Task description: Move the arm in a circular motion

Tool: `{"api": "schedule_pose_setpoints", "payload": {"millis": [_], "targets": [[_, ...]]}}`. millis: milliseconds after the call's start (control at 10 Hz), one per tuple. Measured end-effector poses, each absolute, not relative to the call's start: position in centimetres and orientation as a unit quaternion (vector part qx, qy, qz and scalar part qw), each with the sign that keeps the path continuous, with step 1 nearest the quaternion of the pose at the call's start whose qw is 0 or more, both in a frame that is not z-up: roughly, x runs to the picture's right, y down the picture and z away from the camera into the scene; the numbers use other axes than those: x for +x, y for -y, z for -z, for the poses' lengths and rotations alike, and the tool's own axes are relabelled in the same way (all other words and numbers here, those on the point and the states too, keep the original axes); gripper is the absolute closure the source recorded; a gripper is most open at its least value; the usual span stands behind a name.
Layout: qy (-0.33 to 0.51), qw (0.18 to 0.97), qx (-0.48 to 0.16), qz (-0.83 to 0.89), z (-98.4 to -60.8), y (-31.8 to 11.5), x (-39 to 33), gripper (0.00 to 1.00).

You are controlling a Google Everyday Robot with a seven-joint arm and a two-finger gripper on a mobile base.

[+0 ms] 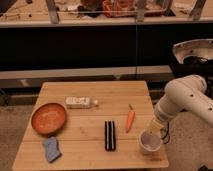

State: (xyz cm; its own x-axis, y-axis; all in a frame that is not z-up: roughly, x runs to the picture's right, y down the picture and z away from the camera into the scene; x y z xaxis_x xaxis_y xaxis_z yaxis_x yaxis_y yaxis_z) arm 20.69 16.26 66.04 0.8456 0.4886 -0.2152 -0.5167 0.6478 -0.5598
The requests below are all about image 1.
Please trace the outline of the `white domed robot base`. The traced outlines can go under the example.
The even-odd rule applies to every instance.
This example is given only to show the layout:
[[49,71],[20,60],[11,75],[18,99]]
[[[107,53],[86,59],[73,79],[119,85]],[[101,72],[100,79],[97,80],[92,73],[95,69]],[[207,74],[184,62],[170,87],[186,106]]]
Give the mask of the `white domed robot base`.
[[213,39],[193,39],[173,45],[172,53],[179,64],[190,56],[213,59]]

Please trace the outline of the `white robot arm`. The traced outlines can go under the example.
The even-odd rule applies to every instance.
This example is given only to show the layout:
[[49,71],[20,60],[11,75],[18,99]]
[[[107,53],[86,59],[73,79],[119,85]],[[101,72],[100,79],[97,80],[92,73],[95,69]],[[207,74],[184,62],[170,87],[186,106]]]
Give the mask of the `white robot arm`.
[[154,107],[154,117],[147,131],[156,134],[181,110],[187,110],[213,126],[213,100],[208,97],[207,81],[199,75],[188,75],[169,81],[164,95]]

